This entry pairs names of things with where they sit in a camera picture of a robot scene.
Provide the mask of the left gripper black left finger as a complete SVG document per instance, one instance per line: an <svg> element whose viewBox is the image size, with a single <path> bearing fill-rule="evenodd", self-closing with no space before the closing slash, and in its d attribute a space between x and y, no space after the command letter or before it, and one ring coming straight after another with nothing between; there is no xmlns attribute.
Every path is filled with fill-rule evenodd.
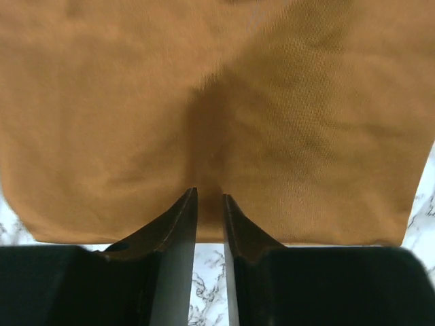
<svg viewBox="0 0 435 326"><path fill-rule="evenodd" d="M104 251L1 248L2 325L186 325L198 194Z"/></svg>

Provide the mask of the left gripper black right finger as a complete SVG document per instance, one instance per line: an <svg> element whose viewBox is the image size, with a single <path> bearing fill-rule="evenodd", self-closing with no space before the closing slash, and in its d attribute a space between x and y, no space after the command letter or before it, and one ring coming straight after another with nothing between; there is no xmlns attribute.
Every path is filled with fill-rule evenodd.
<svg viewBox="0 0 435 326"><path fill-rule="evenodd" d="M231 325L433 325L434 288L398 247L286 247L226 195Z"/></svg>

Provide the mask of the orange-brown cloth napkin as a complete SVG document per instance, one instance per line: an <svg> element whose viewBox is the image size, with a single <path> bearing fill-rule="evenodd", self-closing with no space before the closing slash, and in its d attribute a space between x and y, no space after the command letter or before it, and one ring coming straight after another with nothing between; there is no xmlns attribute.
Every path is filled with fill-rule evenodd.
<svg viewBox="0 0 435 326"><path fill-rule="evenodd" d="M2 1L1 184L41 242L222 195L285 244L400 245L434 142L433 1Z"/></svg>

